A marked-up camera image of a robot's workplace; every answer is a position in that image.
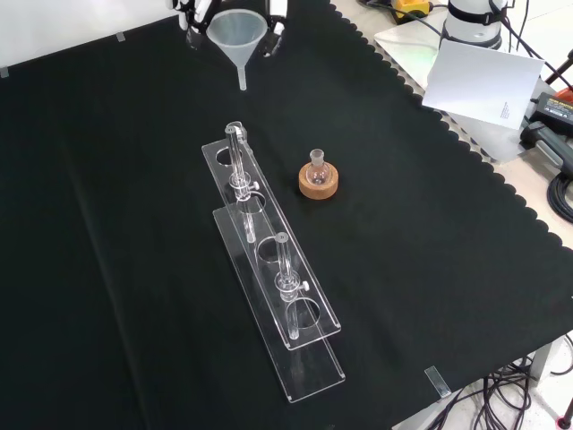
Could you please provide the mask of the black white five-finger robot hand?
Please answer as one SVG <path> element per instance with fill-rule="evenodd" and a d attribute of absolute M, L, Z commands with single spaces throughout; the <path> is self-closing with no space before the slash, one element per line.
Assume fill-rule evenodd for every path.
<path fill-rule="evenodd" d="M 224 3 L 225 1 L 221 0 L 167 0 L 166 7 L 178 13 L 179 26 L 185 32 L 187 44 L 192 49 L 198 50 L 215 15 L 229 8 L 224 6 Z M 287 0 L 265 2 L 268 32 L 261 42 L 261 53 L 264 57 L 274 56 L 278 51 L 287 24 L 287 12 Z"/>

